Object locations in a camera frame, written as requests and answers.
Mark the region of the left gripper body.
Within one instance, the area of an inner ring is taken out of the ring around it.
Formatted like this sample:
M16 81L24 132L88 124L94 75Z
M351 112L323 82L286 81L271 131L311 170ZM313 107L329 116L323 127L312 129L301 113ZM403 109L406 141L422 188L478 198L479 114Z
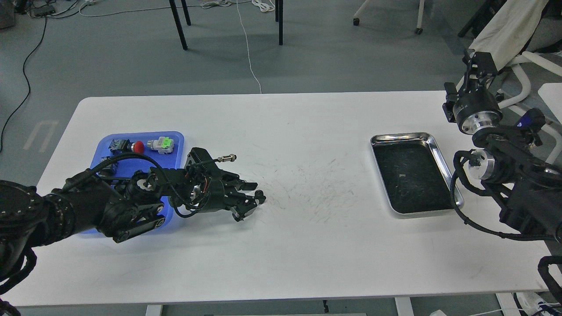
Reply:
M216 212L219 210L231 211L236 202L228 194L233 192L232 181L238 177L232 172L218 171L209 176L209 187L207 188L206 199L200 203L202 209L194 210L197 214L205 212Z

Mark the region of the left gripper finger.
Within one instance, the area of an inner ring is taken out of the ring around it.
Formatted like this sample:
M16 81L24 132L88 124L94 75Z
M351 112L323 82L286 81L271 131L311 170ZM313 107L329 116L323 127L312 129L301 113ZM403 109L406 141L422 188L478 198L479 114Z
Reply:
M245 220L245 218L253 214L257 206L263 204L266 199L267 197L265 195L256 195L254 197L248 196L248 199L237 202L235 206L231 207L233 219L236 222Z
M240 176L233 172L222 171L220 176L223 193L239 191L253 191L257 189L257 182L249 182L240 178Z

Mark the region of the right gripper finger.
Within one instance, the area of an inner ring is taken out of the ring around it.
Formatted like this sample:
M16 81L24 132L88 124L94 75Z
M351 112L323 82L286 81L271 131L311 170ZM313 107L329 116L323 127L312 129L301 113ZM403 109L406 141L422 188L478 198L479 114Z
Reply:
M456 123L455 114L453 113L453 108L458 102L458 91L456 85L452 82L445 82L444 90L446 92L446 100L442 105L443 112L448 122Z
M498 76L498 69L490 52L466 50L462 61L466 65L462 82L464 93L486 89Z

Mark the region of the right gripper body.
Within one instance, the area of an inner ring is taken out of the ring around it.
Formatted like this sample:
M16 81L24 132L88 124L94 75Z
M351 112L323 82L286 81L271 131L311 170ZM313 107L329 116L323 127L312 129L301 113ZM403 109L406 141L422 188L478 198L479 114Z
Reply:
M476 132L499 125L503 114L494 96L486 89L465 93L452 106L452 114L463 134Z

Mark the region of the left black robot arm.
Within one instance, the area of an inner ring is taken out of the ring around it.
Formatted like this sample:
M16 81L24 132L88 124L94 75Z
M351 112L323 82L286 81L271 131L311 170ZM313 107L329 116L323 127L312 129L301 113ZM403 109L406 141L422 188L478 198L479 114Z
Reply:
M168 169L144 154L125 152L68 178L45 196L34 186L3 180L1 294L34 270L35 247L90 229L121 243L162 226L164 197L181 218L228 210L235 221L244 220L266 196L257 183L217 166L236 158L211 158L207 150L194 147L184 168Z

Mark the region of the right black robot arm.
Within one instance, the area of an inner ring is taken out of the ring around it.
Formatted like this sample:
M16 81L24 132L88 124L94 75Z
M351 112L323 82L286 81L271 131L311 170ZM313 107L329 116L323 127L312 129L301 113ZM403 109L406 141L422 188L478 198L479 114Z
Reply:
M456 181L470 192L491 197L500 206L499 220L516 233L487 229L456 214L476 230L514 241L561 242L561 169L536 158L530 148L542 145L539 131L546 124L538 108L526 111L518 124L502 125L500 106L486 85L498 70L492 54L465 51L466 71L460 88L445 83L442 108L449 122L472 136L475 148L457 151L451 188Z

